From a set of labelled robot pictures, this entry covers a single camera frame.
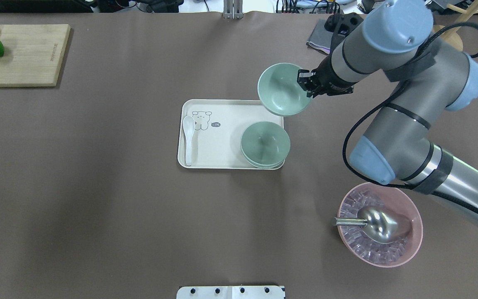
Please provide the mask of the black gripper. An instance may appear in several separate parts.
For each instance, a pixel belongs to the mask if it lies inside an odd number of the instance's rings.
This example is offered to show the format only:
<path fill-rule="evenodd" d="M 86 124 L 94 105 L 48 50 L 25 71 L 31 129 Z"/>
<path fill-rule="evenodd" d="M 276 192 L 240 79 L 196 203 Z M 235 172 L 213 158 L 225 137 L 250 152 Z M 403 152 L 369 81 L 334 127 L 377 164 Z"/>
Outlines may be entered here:
<path fill-rule="evenodd" d="M 353 93 L 354 84 L 341 79 L 333 69 L 332 57 L 325 57 L 313 71 L 298 70 L 298 85 L 307 93 L 307 97 L 319 95 L 338 96 Z"/>

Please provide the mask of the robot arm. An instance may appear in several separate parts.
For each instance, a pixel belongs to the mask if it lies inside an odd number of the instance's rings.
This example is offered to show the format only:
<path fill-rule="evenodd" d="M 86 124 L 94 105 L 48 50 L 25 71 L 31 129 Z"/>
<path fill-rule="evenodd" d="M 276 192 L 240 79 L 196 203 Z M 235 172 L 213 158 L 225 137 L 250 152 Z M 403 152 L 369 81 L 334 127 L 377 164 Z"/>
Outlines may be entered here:
<path fill-rule="evenodd" d="M 397 82 L 346 163 L 370 181 L 440 197 L 478 224 L 478 170 L 427 139 L 444 110 L 478 97 L 478 63 L 432 33 L 422 0 L 387 0 L 314 70 L 299 70 L 309 97 L 339 95 L 378 70 Z"/>

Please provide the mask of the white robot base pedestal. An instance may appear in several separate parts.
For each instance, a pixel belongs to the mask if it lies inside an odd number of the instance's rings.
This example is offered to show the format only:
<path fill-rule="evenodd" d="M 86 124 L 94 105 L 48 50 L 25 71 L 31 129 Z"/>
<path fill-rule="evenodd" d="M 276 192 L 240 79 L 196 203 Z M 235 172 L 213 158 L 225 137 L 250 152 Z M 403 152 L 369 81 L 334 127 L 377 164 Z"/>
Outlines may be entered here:
<path fill-rule="evenodd" d="M 285 299 L 284 286 L 237 285 L 237 286 L 184 286 L 176 294 L 177 299 Z"/>

